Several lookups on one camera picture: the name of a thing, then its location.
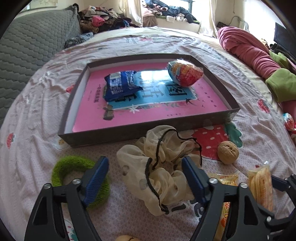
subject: beige scrunchie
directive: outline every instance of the beige scrunchie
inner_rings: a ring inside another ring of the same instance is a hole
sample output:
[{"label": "beige scrunchie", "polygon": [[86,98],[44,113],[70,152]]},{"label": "beige scrunchie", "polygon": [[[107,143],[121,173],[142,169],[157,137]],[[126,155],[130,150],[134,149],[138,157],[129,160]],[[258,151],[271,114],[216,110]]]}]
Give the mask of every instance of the beige scrunchie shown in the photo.
[{"label": "beige scrunchie", "polygon": [[[168,212],[167,205],[194,199],[181,161],[190,156],[200,167],[200,150],[195,138],[184,138],[171,126],[157,126],[135,145],[123,146],[117,158],[128,190],[145,202],[149,212],[160,216]],[[165,170],[164,162],[171,162],[175,171],[170,174]]]}]

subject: screw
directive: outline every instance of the screw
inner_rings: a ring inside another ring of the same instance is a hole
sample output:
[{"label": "screw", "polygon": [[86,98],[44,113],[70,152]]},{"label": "screw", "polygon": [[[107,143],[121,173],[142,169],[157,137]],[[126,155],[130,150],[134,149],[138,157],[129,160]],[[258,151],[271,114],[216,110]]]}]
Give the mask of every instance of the screw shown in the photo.
[{"label": "screw", "polygon": [[248,188],[248,184],[246,184],[246,183],[241,183],[240,186],[241,186],[242,188]]},{"label": "screw", "polygon": [[209,182],[212,184],[216,184],[216,183],[218,183],[218,179],[217,178],[210,178]]},{"label": "screw", "polygon": [[74,185],[76,185],[76,184],[80,184],[80,183],[81,183],[81,180],[80,180],[79,178],[75,178],[75,179],[72,181],[72,183],[73,183]]},{"label": "screw", "polygon": [[50,183],[46,183],[46,184],[44,184],[43,188],[44,188],[44,189],[50,189],[51,186],[52,186],[52,185],[51,185]]}]

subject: green ring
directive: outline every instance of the green ring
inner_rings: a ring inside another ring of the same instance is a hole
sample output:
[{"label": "green ring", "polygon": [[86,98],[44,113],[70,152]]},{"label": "green ring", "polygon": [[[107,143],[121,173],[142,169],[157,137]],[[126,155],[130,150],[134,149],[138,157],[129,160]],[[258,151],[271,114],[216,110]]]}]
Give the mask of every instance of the green ring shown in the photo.
[{"label": "green ring", "polygon": [[[62,186],[63,180],[66,175],[72,171],[81,171],[85,172],[88,169],[93,168],[95,162],[90,159],[80,157],[80,156],[67,156],[61,158],[54,166],[52,171],[52,185],[54,187]],[[110,195],[110,185],[109,178],[106,176],[104,179],[101,188],[96,196],[94,202],[88,205],[88,208],[96,207],[100,204],[103,204]]]}]

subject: walnut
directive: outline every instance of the walnut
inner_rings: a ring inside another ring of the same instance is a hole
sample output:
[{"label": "walnut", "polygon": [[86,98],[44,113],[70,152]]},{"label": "walnut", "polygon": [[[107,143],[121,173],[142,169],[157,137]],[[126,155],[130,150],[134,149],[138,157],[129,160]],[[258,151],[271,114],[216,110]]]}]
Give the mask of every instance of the walnut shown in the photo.
[{"label": "walnut", "polygon": [[140,241],[140,240],[129,235],[122,235],[122,236],[119,236],[117,239],[115,239],[115,241]]},{"label": "walnut", "polygon": [[239,149],[231,141],[223,141],[218,145],[218,157],[224,164],[232,164],[239,157]]}]

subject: plastic packaged snack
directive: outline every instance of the plastic packaged snack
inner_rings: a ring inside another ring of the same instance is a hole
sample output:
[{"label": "plastic packaged snack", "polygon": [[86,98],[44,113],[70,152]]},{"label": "plastic packaged snack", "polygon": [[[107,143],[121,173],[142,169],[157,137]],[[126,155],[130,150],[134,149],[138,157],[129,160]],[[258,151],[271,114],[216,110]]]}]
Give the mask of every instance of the plastic packaged snack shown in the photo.
[{"label": "plastic packaged snack", "polygon": [[289,113],[284,113],[283,118],[285,120],[285,127],[288,131],[293,131],[294,130],[294,120],[293,117]]},{"label": "plastic packaged snack", "polygon": [[107,82],[105,100],[107,102],[117,100],[142,90],[142,87],[133,83],[133,75],[135,73],[135,71],[122,71],[107,75],[105,77]]},{"label": "plastic packaged snack", "polygon": [[249,170],[248,177],[249,188],[257,203],[272,212],[273,190],[269,165]]},{"label": "plastic packaged snack", "polygon": [[183,59],[176,59],[168,63],[168,73],[172,80],[183,87],[193,85],[203,76],[203,68]]},{"label": "plastic packaged snack", "polygon": [[[239,184],[238,183],[239,174],[237,172],[234,174],[231,174],[231,175],[208,173],[208,176],[217,178],[222,184],[231,185],[231,186],[238,186],[238,184]],[[217,230],[216,230],[214,241],[220,241],[222,239],[224,229],[226,226],[226,221],[228,218],[229,208],[230,208],[229,202],[223,203],[220,222],[219,222]]]}]

